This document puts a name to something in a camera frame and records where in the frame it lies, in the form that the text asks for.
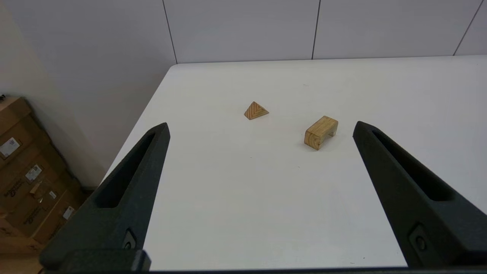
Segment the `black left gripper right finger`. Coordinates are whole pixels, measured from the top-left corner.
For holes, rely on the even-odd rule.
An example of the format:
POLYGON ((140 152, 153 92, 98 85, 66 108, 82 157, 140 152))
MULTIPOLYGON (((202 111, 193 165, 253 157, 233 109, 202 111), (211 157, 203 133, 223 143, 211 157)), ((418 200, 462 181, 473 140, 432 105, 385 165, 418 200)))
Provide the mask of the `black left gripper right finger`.
POLYGON ((485 213, 379 128, 353 139, 409 267, 486 268, 485 213))

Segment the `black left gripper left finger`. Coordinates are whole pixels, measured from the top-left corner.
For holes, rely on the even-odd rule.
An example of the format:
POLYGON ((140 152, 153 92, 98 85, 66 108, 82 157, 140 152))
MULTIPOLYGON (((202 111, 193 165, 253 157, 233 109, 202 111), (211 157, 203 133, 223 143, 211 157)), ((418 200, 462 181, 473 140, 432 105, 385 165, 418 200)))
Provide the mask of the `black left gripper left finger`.
POLYGON ((167 123, 148 130, 39 256, 47 272, 147 272, 148 224, 169 147, 167 123))

